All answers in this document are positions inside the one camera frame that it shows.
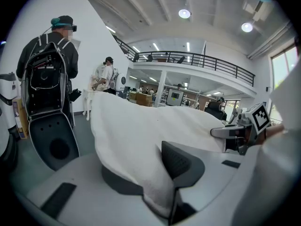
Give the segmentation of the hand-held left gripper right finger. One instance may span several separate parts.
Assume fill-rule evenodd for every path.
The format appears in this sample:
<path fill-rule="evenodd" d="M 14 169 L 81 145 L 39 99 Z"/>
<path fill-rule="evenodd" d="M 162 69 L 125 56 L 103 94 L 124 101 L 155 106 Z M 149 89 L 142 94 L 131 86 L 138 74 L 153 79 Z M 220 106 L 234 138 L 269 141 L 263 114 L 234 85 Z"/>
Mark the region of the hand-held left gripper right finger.
<path fill-rule="evenodd" d="M 175 225 L 208 206 L 231 181 L 243 157 L 163 141 L 161 159 L 173 181 L 169 225 Z"/>

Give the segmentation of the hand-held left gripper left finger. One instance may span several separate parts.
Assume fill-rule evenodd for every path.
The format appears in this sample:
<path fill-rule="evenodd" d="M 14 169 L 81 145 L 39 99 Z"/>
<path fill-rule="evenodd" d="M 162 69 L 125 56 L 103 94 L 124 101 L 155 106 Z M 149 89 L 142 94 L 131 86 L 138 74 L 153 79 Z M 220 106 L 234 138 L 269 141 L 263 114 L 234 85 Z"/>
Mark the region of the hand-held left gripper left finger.
<path fill-rule="evenodd" d="M 56 217 L 44 204 L 62 184 L 75 189 Z M 20 203 L 42 225 L 47 226 L 166 226 L 143 201 L 143 188 L 104 168 L 96 154 L 72 160 L 26 196 L 16 193 Z"/>

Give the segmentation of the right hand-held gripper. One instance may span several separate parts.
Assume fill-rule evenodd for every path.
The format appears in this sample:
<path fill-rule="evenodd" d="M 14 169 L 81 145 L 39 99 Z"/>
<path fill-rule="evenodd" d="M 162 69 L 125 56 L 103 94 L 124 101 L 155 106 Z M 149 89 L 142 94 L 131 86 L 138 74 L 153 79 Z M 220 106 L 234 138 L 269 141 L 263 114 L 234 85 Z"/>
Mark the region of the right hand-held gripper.
<path fill-rule="evenodd" d="M 236 125 L 213 128 L 210 135 L 226 138 L 226 150 L 230 149 L 245 155 L 248 148 L 255 145 L 259 135 L 271 124 L 266 102 L 257 103 L 238 116 Z"/>

